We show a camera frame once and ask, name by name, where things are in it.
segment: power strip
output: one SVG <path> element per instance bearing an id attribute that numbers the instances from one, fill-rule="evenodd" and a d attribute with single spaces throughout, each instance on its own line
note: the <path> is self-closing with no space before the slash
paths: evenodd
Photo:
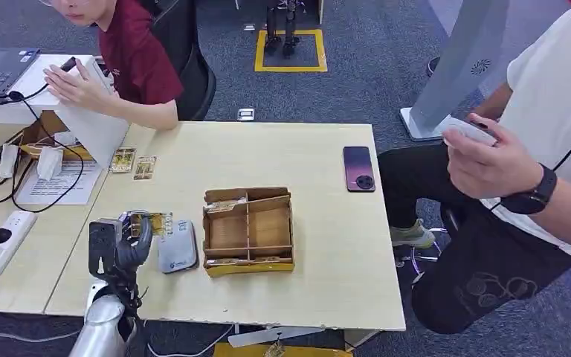
<path id="1" fill-rule="evenodd" d="M 0 248 L 3 249 L 3 252 L 0 254 L 0 276 L 21 245 L 23 239 L 28 235 L 35 221 L 36 214 L 16 210 L 12 212 L 3 224 L 2 227 L 9 229 L 12 232 L 12 236 L 7 242 L 0 244 Z"/>

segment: white table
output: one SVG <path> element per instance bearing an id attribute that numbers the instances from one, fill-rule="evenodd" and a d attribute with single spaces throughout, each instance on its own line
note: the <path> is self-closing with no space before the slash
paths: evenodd
<path id="1" fill-rule="evenodd" d="M 0 145 L 24 126 L 0 124 Z M 39 214 L 31 231 L 1 274 L 0 311 L 29 314 L 44 312 L 105 178 L 106 172 L 103 172 L 87 205 L 56 205 Z M 10 182 L 1 186 L 0 199 L 10 191 Z M 25 207 L 39 209 L 42 206 Z M 18 208 L 10 201 L 0 204 L 0 227 L 15 210 Z"/>
<path id="2" fill-rule="evenodd" d="M 381 185 L 374 193 L 345 188 L 345 146 L 370 148 L 380 182 L 370 125 L 202 122 L 169 132 L 132 126 L 124 146 L 158 157 L 154 177 L 110 175 L 89 221 L 125 210 L 171 211 L 194 222 L 201 247 L 206 190 L 286 186 L 292 193 L 294 272 L 210 278 L 200 267 L 165 275 L 154 243 L 138 272 L 141 290 L 149 288 L 142 318 L 347 329 L 350 341 L 405 330 Z M 85 225 L 45 313 L 82 315 L 91 286 L 87 262 Z"/>

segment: yellow box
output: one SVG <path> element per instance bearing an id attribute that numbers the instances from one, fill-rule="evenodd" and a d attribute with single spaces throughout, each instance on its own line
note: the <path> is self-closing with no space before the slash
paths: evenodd
<path id="1" fill-rule="evenodd" d="M 257 52 L 255 53 L 255 72 L 327 72 L 327 57 L 325 55 L 325 45 L 323 44 L 323 31 L 316 30 L 296 30 L 294 35 L 312 35 L 316 43 L 317 66 L 297 66 L 297 67 L 264 67 L 264 47 L 266 30 L 260 30 L 257 39 Z M 277 35 L 284 35 L 285 31 L 277 31 Z"/>
<path id="2" fill-rule="evenodd" d="M 264 357 L 265 351 L 270 347 L 267 344 L 233 348 L 226 343 L 216 344 L 213 357 Z M 284 346 L 284 357 L 353 357 L 353 354 L 340 350 L 314 347 Z"/>

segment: white t-shirt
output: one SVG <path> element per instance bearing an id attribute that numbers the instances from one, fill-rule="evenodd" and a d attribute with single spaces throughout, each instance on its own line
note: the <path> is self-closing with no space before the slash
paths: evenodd
<path id="1" fill-rule="evenodd" d="M 552 169 L 571 149 L 571 10 L 509 64 L 507 82 L 513 95 L 500 123 L 516 134 L 533 158 Z M 571 156 L 556 173 L 571 183 Z M 491 208 L 499 199 L 481 201 Z M 571 255 L 571 245 L 528 216 L 502 206 L 494 214 Z"/>

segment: red t-shirt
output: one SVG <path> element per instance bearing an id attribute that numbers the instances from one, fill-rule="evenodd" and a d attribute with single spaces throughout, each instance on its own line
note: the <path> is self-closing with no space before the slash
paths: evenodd
<path id="1" fill-rule="evenodd" d="M 117 0 L 109 29 L 100 30 L 100 50 L 125 100 L 167 103 L 181 95 L 183 85 L 163 45 L 150 32 L 152 15 L 138 0 Z"/>

